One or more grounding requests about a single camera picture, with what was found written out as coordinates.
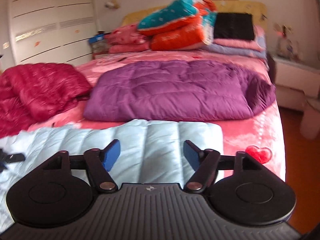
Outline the light blue down jacket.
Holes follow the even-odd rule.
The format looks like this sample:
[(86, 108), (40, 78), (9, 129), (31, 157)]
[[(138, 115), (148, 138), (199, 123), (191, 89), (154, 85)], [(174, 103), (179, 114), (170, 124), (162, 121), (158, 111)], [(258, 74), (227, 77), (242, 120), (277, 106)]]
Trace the light blue down jacket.
[(105, 148), (120, 141), (120, 156), (111, 177), (122, 183), (179, 183), (184, 185), (193, 169), (183, 154), (183, 143), (223, 153), (223, 132), (219, 125), (205, 122), (132, 120), (107, 129), (77, 129), (74, 125), (43, 127), (1, 139), (6, 153), (23, 153), (25, 161), (8, 164), (1, 173), (1, 230), (13, 224), (6, 205), (9, 189), (23, 176), (60, 150), (80, 155), (92, 148)]

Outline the purple down jacket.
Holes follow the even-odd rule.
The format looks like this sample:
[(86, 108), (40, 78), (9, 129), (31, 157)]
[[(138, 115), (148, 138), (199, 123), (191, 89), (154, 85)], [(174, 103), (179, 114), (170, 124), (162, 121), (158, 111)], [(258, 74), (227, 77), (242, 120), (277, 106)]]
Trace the purple down jacket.
[(139, 61), (101, 75), (83, 115), (105, 122), (245, 120), (275, 99), (273, 84), (237, 64)]

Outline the crimson red down jacket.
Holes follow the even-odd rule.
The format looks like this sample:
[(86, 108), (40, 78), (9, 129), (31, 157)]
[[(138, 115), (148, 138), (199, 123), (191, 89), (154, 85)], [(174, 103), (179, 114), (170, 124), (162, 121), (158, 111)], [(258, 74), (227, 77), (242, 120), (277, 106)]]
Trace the crimson red down jacket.
[(1, 137), (18, 134), (31, 125), (77, 106), (92, 86), (65, 63), (22, 64), (1, 74)]

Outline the pink waste bin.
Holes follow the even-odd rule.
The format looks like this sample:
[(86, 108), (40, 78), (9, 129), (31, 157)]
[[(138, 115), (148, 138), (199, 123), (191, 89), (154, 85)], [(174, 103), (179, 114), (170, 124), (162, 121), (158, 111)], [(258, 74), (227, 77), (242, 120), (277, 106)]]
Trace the pink waste bin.
[(303, 118), (300, 123), (301, 135), (309, 140), (313, 140), (319, 134), (320, 112), (319, 100), (314, 98), (307, 98)]

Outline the white bedside nightstand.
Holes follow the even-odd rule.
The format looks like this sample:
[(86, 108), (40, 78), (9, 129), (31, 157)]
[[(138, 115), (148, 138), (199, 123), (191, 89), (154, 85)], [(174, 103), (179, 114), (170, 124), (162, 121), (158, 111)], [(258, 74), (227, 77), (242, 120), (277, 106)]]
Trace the white bedside nightstand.
[(268, 52), (269, 77), (276, 86), (279, 107), (304, 111), (307, 98), (318, 98), (319, 69)]

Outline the pink lavender folded blankets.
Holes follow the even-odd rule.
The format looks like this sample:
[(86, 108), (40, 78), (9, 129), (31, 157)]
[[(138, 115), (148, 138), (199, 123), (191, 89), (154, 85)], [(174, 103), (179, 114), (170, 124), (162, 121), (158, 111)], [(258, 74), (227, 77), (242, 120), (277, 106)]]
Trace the pink lavender folded blankets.
[(215, 38), (213, 43), (203, 45), (200, 49), (212, 53), (239, 55), (265, 60), (267, 59), (265, 31), (258, 25), (253, 25), (253, 29), (255, 38), (251, 41)]

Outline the blue box on shelf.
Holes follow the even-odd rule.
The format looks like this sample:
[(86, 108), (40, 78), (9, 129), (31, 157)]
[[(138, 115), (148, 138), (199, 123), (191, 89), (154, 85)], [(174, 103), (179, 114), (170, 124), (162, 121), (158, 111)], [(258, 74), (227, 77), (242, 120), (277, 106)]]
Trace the blue box on shelf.
[(104, 40), (108, 35), (110, 35), (109, 33), (106, 33), (104, 31), (98, 31), (97, 34), (91, 38), (88, 39), (88, 44), (92, 45), (96, 42), (102, 41)]

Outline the pink folded quilt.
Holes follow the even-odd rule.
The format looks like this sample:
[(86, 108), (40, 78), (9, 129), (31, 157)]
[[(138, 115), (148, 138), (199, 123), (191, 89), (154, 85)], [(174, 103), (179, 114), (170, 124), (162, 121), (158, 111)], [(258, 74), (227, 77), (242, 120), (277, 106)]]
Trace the pink folded quilt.
[(150, 49), (150, 40), (137, 30), (138, 23), (127, 24), (105, 34), (104, 39), (110, 46), (108, 52), (131, 53)]

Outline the black cushion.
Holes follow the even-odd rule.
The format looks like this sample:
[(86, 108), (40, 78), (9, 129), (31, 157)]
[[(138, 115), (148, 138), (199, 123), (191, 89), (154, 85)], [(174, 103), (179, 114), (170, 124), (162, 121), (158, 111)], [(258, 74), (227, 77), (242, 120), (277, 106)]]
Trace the black cushion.
[(254, 40), (252, 14), (219, 12), (214, 25), (213, 37), (214, 39)]

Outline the teal orange folded quilt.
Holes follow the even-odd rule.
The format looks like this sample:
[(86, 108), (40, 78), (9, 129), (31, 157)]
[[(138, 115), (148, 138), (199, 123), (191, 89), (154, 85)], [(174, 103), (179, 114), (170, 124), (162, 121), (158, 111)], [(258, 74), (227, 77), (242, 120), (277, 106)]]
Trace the teal orange folded quilt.
[(143, 18), (137, 30), (151, 38), (151, 50), (192, 50), (213, 42), (216, 17), (211, 0), (174, 0)]

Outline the framed child photo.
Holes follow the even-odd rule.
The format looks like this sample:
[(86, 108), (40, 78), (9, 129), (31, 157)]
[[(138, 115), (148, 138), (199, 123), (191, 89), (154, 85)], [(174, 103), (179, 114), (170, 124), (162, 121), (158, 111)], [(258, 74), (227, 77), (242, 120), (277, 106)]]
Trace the framed child photo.
[(279, 57), (297, 60), (299, 56), (299, 43), (288, 37), (278, 38), (276, 54)]

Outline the white sliding wardrobe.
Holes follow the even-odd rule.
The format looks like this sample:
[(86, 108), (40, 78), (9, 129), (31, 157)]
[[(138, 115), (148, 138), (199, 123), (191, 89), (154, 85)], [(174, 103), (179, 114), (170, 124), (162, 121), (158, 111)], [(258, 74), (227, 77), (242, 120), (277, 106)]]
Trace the white sliding wardrobe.
[(9, 0), (16, 64), (91, 60), (88, 39), (97, 32), (92, 0)]

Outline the wall power sockets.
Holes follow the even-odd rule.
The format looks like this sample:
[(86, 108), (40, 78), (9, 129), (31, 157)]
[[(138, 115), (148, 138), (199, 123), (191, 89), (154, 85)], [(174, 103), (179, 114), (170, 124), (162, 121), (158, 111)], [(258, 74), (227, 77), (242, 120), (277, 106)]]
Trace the wall power sockets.
[(289, 34), (293, 33), (293, 28), (291, 26), (284, 25), (284, 24), (274, 23), (273, 29), (279, 33), (289, 33)]

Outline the wall lamp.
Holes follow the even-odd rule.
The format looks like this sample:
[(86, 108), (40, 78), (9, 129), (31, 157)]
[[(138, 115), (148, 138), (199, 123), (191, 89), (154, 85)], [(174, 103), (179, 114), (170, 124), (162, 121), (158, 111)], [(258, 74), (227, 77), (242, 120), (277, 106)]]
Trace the wall lamp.
[(117, 0), (109, 0), (104, 4), (104, 6), (111, 10), (116, 10), (120, 8), (120, 5)]

